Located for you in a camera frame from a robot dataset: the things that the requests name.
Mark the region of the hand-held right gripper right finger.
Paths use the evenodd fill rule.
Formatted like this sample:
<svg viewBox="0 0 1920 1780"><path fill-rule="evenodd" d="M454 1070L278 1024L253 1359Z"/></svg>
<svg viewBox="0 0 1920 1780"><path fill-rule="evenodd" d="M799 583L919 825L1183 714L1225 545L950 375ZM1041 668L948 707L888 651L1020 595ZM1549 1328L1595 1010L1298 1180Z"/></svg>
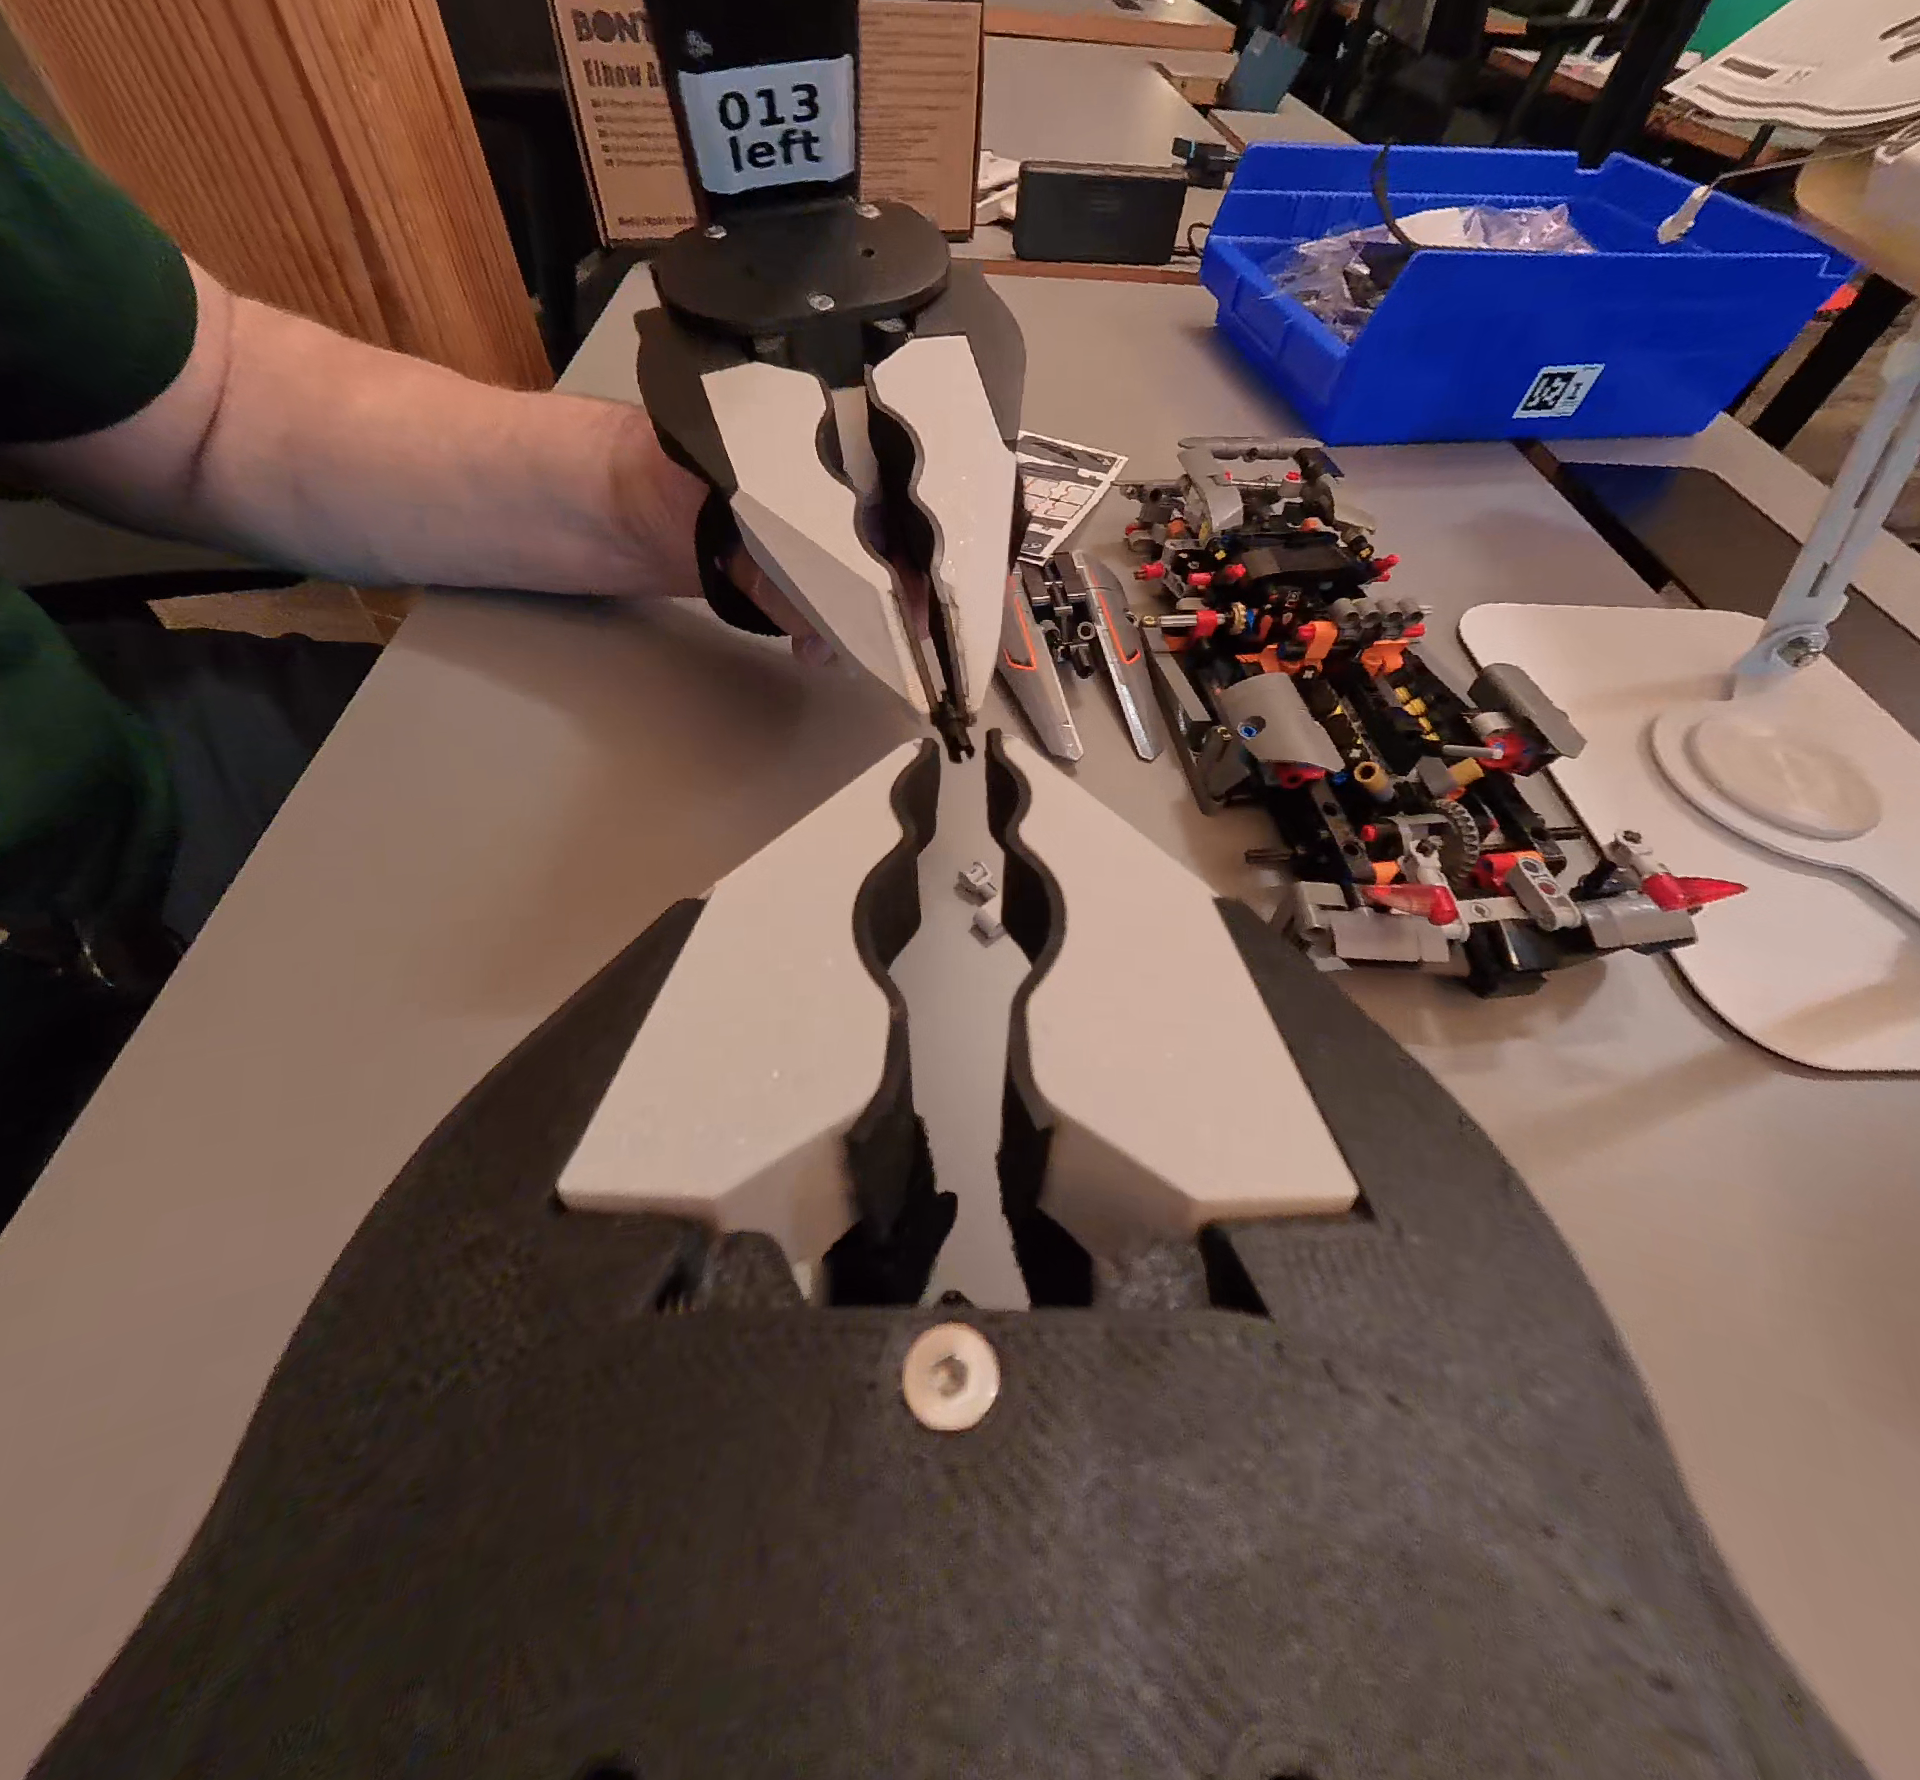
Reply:
<svg viewBox="0 0 1920 1780"><path fill-rule="evenodd" d="M1033 742L991 729L1006 1034L998 1191L1029 1287L1212 1229L1347 1221L1362 1188L1243 940L1261 920Z"/></svg>

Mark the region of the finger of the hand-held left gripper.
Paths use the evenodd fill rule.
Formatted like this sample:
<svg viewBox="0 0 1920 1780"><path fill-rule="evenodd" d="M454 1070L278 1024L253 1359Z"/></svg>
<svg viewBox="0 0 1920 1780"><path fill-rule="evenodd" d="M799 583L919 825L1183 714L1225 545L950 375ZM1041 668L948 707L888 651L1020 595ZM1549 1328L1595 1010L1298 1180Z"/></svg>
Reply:
<svg viewBox="0 0 1920 1780"><path fill-rule="evenodd" d="M921 643L900 577L863 540L863 498L831 461L833 393L787 366L726 366L703 375L733 467L733 516L757 563L835 650L934 717Z"/></svg>
<svg viewBox="0 0 1920 1780"><path fill-rule="evenodd" d="M1001 655L1019 460L961 333L911 338L872 366L870 406L913 450L907 500L931 530L927 585L947 639L948 696L975 721Z"/></svg>

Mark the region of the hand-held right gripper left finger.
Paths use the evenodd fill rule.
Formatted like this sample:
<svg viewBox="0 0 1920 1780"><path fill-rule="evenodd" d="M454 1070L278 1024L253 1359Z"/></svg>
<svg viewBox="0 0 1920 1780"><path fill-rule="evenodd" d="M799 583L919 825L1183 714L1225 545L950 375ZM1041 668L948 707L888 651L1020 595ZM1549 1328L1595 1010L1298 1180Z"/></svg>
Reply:
<svg viewBox="0 0 1920 1780"><path fill-rule="evenodd" d="M942 769L934 739L897 746L655 924L662 976L559 1174L564 1207L772 1239L831 1303L924 1296L945 1191L893 968Z"/></svg>

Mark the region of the grey lego fin assembly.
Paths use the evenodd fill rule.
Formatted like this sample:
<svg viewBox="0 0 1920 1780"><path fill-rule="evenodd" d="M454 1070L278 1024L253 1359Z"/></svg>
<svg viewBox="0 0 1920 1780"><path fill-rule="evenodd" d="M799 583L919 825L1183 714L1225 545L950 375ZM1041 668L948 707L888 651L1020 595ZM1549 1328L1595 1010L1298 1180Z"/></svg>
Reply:
<svg viewBox="0 0 1920 1780"><path fill-rule="evenodd" d="M1118 717L1140 760L1161 760L1164 723L1150 702L1140 618L1123 580L1082 549L1019 562L1004 589L998 674L1041 746L1054 760L1085 757L1067 675L1108 680Z"/></svg>

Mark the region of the lego technic car chassis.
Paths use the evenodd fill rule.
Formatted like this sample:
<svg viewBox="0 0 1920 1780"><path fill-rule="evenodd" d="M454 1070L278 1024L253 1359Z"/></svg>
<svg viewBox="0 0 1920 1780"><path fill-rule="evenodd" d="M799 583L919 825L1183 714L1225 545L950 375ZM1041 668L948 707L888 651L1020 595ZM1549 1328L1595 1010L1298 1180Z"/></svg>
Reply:
<svg viewBox="0 0 1920 1780"><path fill-rule="evenodd" d="M1556 825L1529 784L1585 736L1508 662L1455 683L1429 608L1338 495L1326 448L1197 433L1128 485L1125 541L1155 594L1145 659L1188 787L1261 808L1280 925L1325 970L1455 978L1480 999L1698 942L1740 880L1674 872L1644 832Z"/></svg>

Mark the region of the lego sticker sheet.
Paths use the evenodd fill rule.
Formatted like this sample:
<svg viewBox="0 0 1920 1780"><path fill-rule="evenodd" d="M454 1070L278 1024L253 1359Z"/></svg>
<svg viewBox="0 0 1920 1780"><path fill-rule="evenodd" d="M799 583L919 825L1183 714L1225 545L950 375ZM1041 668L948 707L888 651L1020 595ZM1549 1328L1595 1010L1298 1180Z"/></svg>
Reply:
<svg viewBox="0 0 1920 1780"><path fill-rule="evenodd" d="M1016 559L1041 568L1057 557L1104 500L1128 463L1108 448L1088 448L1025 429L1016 439L1020 525Z"/></svg>

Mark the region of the brown cardboard box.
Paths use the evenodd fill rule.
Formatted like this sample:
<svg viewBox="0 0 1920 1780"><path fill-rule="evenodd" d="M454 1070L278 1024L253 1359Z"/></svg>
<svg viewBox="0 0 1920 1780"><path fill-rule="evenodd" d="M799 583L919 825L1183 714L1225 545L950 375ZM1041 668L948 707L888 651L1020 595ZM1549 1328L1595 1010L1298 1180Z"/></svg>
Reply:
<svg viewBox="0 0 1920 1780"><path fill-rule="evenodd" d="M652 247L695 222L645 0L546 0L600 241ZM976 232L987 0L861 0L861 189Z"/></svg>

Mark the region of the black device box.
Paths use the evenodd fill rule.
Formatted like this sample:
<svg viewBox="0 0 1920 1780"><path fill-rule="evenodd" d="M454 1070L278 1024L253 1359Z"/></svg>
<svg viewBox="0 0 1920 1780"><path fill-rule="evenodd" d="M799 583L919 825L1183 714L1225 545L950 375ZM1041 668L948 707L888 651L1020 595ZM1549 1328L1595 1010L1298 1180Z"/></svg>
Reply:
<svg viewBox="0 0 1920 1780"><path fill-rule="evenodd" d="M1188 171L1181 164L1023 160L1015 258L1029 264L1171 261L1185 238Z"/></svg>

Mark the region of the clear plastic parts bags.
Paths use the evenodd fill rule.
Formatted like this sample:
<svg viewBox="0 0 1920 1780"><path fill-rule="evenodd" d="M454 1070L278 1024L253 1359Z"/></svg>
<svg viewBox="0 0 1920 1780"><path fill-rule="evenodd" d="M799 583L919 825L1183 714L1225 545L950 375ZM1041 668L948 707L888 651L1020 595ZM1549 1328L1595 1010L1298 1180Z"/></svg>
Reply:
<svg viewBox="0 0 1920 1780"><path fill-rule="evenodd" d="M1596 247L1574 226L1566 204L1441 205L1388 210L1375 224L1292 243L1267 260L1262 270L1276 291L1298 302L1341 339L1353 341L1422 252L1564 258L1590 255Z"/></svg>

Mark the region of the blue plastic parts bin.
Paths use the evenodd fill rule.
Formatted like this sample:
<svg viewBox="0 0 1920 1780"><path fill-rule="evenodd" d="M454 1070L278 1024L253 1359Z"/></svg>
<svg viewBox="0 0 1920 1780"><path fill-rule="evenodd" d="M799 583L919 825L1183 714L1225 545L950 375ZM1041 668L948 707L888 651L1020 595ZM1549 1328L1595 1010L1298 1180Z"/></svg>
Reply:
<svg viewBox="0 0 1920 1780"><path fill-rule="evenodd" d="M1573 151L1397 145L1397 217L1569 207L1589 253L1427 250L1353 339L1291 298L1311 239L1382 226L1380 150L1249 147L1212 219L1200 279L1222 338L1331 445L1688 437L1706 429L1855 274L1787 215L1714 192L1659 227L1688 183Z"/></svg>

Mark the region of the small grey box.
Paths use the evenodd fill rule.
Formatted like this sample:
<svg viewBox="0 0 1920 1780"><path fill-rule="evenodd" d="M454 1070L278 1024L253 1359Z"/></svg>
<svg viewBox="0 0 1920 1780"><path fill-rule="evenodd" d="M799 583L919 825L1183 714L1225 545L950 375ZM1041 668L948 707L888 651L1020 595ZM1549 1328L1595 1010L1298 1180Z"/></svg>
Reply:
<svg viewBox="0 0 1920 1780"><path fill-rule="evenodd" d="M1307 63L1307 46L1264 23L1254 26L1212 104L1215 112L1276 114Z"/></svg>

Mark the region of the wooden pillar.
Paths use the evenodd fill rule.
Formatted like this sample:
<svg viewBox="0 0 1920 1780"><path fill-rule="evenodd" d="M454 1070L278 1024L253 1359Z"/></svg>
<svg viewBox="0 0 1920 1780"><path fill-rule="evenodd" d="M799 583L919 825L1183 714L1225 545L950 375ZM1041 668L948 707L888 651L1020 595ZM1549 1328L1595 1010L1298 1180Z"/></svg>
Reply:
<svg viewBox="0 0 1920 1780"><path fill-rule="evenodd" d="M493 383L546 346L436 0L4 0L81 147L246 295Z"/></svg>

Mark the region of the black support pole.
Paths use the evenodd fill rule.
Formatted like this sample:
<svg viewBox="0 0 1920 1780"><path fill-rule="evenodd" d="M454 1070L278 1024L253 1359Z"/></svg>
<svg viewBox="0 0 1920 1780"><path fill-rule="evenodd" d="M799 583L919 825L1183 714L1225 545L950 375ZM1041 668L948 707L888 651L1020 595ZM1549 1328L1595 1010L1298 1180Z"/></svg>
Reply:
<svg viewBox="0 0 1920 1780"><path fill-rule="evenodd" d="M1640 1L1580 127L1577 156L1582 170L1596 170L1615 154L1630 151L1711 3L1712 0Z"/></svg>

